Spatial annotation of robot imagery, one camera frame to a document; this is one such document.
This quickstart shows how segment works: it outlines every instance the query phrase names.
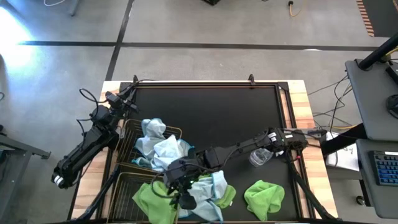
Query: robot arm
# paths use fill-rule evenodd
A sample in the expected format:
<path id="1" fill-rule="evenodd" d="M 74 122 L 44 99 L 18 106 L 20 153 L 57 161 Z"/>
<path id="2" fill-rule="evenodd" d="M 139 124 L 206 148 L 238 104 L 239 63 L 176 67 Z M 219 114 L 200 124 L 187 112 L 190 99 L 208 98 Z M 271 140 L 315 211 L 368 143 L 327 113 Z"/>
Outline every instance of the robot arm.
<path id="1" fill-rule="evenodd" d="M 54 168 L 51 181 L 61 189 L 67 189 L 75 184 L 79 171 L 91 161 L 104 147 L 115 146 L 119 134 L 116 132 L 119 120 L 123 119 L 125 112 L 137 112 L 133 103 L 136 94 L 137 82 L 130 84 L 119 94 L 106 92 L 106 101 L 110 104 L 107 108 L 99 105 L 91 114 L 93 122 L 91 129 L 85 132 L 84 140 L 72 152 L 64 156 Z"/>
<path id="2" fill-rule="evenodd" d="M 308 142 L 301 131 L 285 134 L 283 129 L 266 128 L 265 131 L 252 139 L 239 142 L 230 147 L 209 148 L 202 152 L 192 152 L 187 157 L 173 161 L 167 171 L 164 172 L 164 182 L 169 188 L 168 194 L 174 194 L 172 204 L 183 209 L 192 210 L 196 207 L 195 199 L 188 193 L 192 183 L 197 181 L 200 175 L 221 170 L 229 159 L 242 154 L 266 147 L 272 152 L 283 153 L 290 146 L 300 146 L 302 149 Z"/>

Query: black tabletop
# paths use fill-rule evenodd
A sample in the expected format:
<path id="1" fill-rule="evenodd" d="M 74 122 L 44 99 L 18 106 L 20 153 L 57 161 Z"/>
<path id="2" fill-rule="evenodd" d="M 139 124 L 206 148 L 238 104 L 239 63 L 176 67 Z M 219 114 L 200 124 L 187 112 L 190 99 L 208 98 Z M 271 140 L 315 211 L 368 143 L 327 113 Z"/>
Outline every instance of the black tabletop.
<path id="1" fill-rule="evenodd" d="M 140 88 L 134 119 L 160 118 L 167 126 L 182 129 L 182 139 L 204 150 L 229 146 L 254 137 L 264 127 L 282 127 L 281 103 L 274 86 L 267 88 Z M 247 155 L 230 160 L 224 176 L 237 194 L 233 205 L 223 210 L 225 221 L 258 221 L 246 210 L 243 194 L 257 180 L 282 186 L 285 198 L 269 220 L 295 220 L 297 212 L 287 164 L 271 159 L 264 166 L 250 165 Z M 194 215 L 183 220 L 201 220 Z"/>
<path id="2" fill-rule="evenodd" d="M 387 98 L 398 94 L 398 85 L 386 72 L 388 66 L 375 63 L 368 71 L 363 71 L 355 61 L 346 62 L 366 135 L 372 140 L 398 141 L 398 119 L 386 109 Z"/>

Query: yellow cable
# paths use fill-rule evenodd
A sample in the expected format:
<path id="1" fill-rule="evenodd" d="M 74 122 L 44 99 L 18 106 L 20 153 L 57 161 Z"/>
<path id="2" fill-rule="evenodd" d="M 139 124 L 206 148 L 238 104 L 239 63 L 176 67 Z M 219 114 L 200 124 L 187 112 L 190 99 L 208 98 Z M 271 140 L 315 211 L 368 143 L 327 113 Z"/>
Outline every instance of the yellow cable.
<path id="1" fill-rule="evenodd" d="M 352 125 L 352 126 L 344 126 L 344 127 L 340 127 L 340 126 L 332 126 L 332 128 L 335 129 L 351 129 L 353 127 L 355 127 L 356 125 Z"/>
<path id="2" fill-rule="evenodd" d="M 386 56 L 388 56 L 388 55 L 390 55 L 390 54 L 396 52 L 397 50 L 398 50 L 398 47 L 396 47 L 394 50 L 391 50 L 390 52 L 388 52 L 388 53 L 386 54 Z"/>
<path id="3" fill-rule="evenodd" d="M 291 16 L 291 17 L 298 16 L 298 15 L 300 14 L 301 10 L 304 8 L 306 1 L 307 1 L 307 0 L 304 0 L 304 1 L 303 1 L 303 6 L 301 7 L 301 9 L 299 10 L 299 12 L 298 12 L 296 15 L 293 15 L 293 12 L 292 12 L 292 11 L 293 11 L 293 4 L 291 4 L 291 5 L 289 6 L 289 13 L 290 13 L 290 16 Z"/>

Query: keyboard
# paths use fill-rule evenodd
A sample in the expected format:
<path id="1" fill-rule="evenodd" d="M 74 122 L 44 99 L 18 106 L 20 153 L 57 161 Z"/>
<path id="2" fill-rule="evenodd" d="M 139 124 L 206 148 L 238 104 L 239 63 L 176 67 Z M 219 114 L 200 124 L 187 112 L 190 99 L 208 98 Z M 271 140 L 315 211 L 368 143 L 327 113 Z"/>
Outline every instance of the keyboard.
<path id="1" fill-rule="evenodd" d="M 370 151 L 377 185 L 398 187 L 398 152 Z"/>

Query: white paper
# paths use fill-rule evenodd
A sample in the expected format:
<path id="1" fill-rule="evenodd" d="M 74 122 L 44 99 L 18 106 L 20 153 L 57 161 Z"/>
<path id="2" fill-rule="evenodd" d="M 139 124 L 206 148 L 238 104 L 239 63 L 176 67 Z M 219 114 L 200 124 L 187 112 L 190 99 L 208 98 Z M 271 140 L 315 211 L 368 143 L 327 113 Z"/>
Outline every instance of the white paper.
<path id="1" fill-rule="evenodd" d="M 333 137 L 337 137 L 338 133 L 333 133 Z M 326 140 L 331 140 L 330 132 L 326 134 Z M 330 154 L 326 159 L 326 165 L 332 167 L 339 167 L 359 171 L 358 153 L 356 151 L 356 144 L 352 144 L 339 151 Z"/>

